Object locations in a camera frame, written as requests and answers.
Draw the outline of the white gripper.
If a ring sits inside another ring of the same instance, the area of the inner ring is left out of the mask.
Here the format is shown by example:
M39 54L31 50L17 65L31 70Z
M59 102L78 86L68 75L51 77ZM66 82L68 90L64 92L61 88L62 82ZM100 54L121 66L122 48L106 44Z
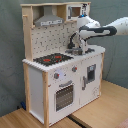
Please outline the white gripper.
M83 51L87 51L88 50L88 43L85 39L79 38L79 47L83 50Z

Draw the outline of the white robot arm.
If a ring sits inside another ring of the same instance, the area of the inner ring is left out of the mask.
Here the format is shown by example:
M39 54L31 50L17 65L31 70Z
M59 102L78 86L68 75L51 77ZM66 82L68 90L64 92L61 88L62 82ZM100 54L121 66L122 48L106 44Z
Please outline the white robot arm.
M77 28L81 48L85 52L88 50L87 40L90 38L128 35L128 17L119 18L108 25L101 26L98 21L91 19L88 15L80 15L77 18Z

